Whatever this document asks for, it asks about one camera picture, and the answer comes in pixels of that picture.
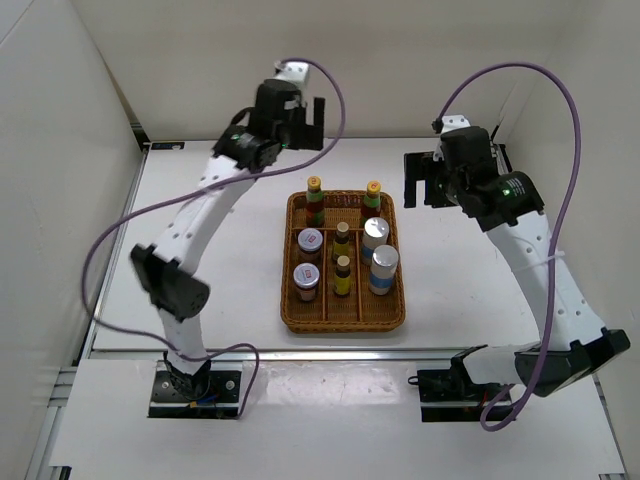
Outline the red sauce bottle green label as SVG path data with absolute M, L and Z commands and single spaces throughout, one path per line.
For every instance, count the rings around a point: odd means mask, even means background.
M 321 178 L 310 176 L 306 190 L 306 224 L 308 227 L 322 227 L 325 222 L 324 192 Z

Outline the white salt shaker metal lid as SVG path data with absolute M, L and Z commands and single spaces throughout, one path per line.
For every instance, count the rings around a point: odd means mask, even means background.
M 372 217 L 366 220 L 360 246 L 360 259 L 365 265 L 371 264 L 374 250 L 387 243 L 389 232 L 389 224 L 384 218 Z

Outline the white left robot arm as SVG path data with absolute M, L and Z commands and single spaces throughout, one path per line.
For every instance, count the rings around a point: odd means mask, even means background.
M 210 390 L 210 365 L 199 314 L 209 286 L 197 279 L 202 255 L 234 204 L 285 148 L 323 147 L 324 101 L 314 101 L 313 124 L 306 122 L 306 83 L 278 74 L 257 89 L 246 125 L 234 120 L 215 143 L 199 185 L 223 187 L 185 202 L 173 221 L 149 246 L 130 253 L 134 271 L 156 308 L 169 342 L 164 364 L 173 388 L 188 400 Z

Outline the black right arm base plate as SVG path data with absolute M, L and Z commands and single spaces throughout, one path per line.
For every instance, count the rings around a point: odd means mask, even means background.
M 418 389 L 423 423 L 478 423 L 484 408 L 502 389 L 498 384 L 486 384 L 462 391 L 448 370 L 418 370 L 407 383 Z

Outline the white shaker blue label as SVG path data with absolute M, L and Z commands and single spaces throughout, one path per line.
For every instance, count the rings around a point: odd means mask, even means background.
M 372 254 L 369 273 L 369 289 L 378 296 L 386 295 L 394 284 L 399 253 L 391 245 L 380 245 Z

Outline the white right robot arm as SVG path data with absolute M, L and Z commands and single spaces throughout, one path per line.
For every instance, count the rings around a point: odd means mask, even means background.
M 544 202 L 523 172 L 500 173 L 488 132 L 467 126 L 441 135 L 436 151 L 404 156 L 404 205 L 458 207 L 475 220 L 507 262 L 533 314 L 540 339 L 531 345 L 470 348 L 452 361 L 449 387 L 460 399 L 485 384 L 521 384 L 550 394 L 598 372 L 628 351 L 622 329 L 593 311 L 557 248 Z

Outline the red sauce bottle yellow cap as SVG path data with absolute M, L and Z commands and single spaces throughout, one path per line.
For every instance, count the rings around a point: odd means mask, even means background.
M 381 184 L 377 180 L 369 181 L 362 197 L 360 208 L 360 226 L 370 218 L 378 217 L 381 211 Z

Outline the spice jar red label lid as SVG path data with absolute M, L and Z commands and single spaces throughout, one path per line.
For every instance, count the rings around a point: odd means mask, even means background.
M 297 237 L 298 256 L 302 262 L 317 262 L 322 254 L 323 233 L 315 228 L 303 229 Z

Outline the spice jar silver lid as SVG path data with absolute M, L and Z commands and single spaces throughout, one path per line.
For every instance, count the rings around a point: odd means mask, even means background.
M 312 263 L 301 263 L 293 271 L 293 281 L 298 298 L 311 302 L 316 298 L 320 271 Z

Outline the small yellow bottle wooden cap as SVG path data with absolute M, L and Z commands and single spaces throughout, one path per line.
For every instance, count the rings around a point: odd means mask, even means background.
M 351 261 L 347 255 L 341 255 L 336 260 L 334 271 L 334 292 L 344 297 L 351 289 Z

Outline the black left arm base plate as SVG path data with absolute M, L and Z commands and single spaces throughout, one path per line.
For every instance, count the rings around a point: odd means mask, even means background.
M 173 375 L 163 361 L 154 372 L 147 417 L 152 419 L 236 419 L 242 365 L 215 366 L 197 375 L 196 386 Z

